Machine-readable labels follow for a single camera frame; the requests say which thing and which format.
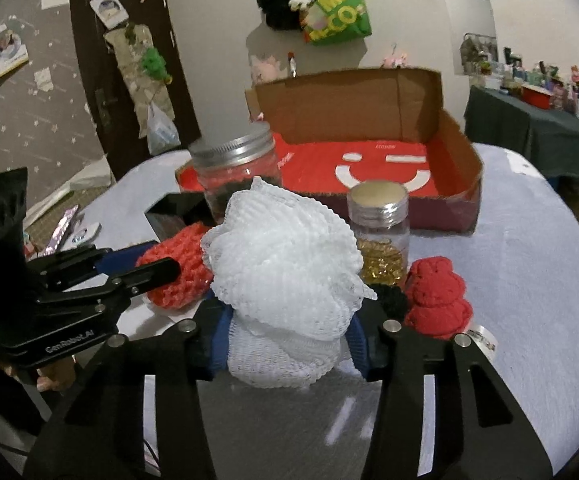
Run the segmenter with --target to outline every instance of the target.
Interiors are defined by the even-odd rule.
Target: white smiley face logo
[[[360,162],[363,159],[361,153],[345,153],[343,155],[343,160],[345,162]],[[418,156],[418,155],[386,155],[385,162],[400,162],[400,163],[409,163],[409,164],[421,164],[426,162],[427,158],[425,156]],[[340,164],[336,166],[335,170],[336,178],[338,181],[343,184],[343,186],[348,187],[351,189],[354,186],[357,186],[361,183],[360,180],[355,178],[350,171],[349,165]],[[425,184],[429,182],[429,178],[431,177],[431,173],[429,170],[416,170],[416,176],[410,180],[409,182],[403,182],[403,185],[407,188],[407,190],[411,193],[412,191],[416,191],[417,189],[421,189]]]

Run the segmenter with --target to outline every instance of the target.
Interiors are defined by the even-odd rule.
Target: green shopping bag
[[[306,41],[315,45],[371,36],[365,0],[315,0],[301,16],[301,24]]]

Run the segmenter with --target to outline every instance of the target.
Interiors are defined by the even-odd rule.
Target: door handle
[[[103,128],[109,128],[112,126],[112,116],[110,115],[107,107],[110,104],[117,103],[119,100],[117,98],[106,99],[105,90],[102,88],[97,88],[94,91],[94,97],[96,99],[96,108],[98,109],[98,116],[101,118],[101,124]]]

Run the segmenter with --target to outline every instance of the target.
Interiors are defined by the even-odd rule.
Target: red box lining
[[[453,196],[467,190],[469,185],[461,178],[439,136],[426,144],[401,140],[289,144],[279,134],[274,134],[274,139],[284,187],[302,194],[344,194],[353,185],[353,179],[359,182],[383,179],[402,184],[412,181],[417,187],[416,182],[424,182],[427,172],[429,179],[411,190],[411,196]],[[394,161],[395,156],[417,158]],[[178,172],[177,180],[182,190],[202,190],[191,166]]]

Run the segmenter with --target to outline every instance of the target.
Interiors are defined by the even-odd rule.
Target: black knitted item
[[[407,296],[397,286],[370,285],[371,289],[378,296],[378,303],[390,319],[399,322],[405,320],[405,315],[409,311]]]

